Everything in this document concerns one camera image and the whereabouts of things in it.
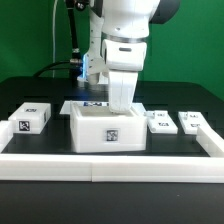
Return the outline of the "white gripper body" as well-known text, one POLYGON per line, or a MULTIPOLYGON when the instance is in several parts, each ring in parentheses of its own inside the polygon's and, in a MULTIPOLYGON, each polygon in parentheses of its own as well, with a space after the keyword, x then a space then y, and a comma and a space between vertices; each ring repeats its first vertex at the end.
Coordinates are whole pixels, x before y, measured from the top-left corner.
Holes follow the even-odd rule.
POLYGON ((102 56, 108 70, 109 108, 114 113, 128 113, 143 70, 147 44, 121 43, 105 39, 102 56))

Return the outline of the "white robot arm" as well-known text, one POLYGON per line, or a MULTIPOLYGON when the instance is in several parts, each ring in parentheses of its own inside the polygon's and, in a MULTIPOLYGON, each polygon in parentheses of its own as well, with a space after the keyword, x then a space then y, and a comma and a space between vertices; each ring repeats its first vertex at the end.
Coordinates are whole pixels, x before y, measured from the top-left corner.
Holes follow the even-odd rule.
POLYGON ((181 0, 89 0, 90 46, 83 78, 108 85, 109 109, 125 114, 132 105, 138 73, 143 70, 149 25, 164 24, 181 0))

